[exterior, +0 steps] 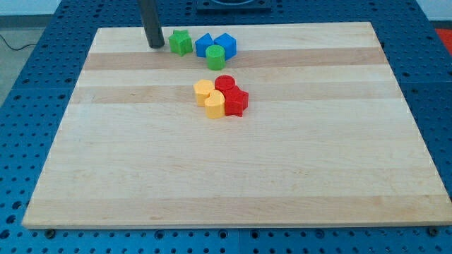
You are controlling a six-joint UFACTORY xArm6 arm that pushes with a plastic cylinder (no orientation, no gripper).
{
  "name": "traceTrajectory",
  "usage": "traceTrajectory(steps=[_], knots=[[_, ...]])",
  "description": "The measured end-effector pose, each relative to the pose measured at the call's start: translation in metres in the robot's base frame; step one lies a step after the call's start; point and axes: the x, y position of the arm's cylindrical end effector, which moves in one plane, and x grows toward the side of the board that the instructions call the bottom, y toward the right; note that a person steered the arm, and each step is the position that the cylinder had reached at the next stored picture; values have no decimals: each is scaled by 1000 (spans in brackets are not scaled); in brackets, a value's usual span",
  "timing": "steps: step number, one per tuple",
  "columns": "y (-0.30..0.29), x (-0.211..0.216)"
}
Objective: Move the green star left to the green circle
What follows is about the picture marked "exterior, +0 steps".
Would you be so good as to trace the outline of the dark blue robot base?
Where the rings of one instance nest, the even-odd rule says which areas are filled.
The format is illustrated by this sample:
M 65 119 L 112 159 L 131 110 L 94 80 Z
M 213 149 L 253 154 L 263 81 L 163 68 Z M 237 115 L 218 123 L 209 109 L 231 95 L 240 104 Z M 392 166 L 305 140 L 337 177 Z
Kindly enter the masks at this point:
M 198 0 L 197 13 L 270 11 L 272 0 Z

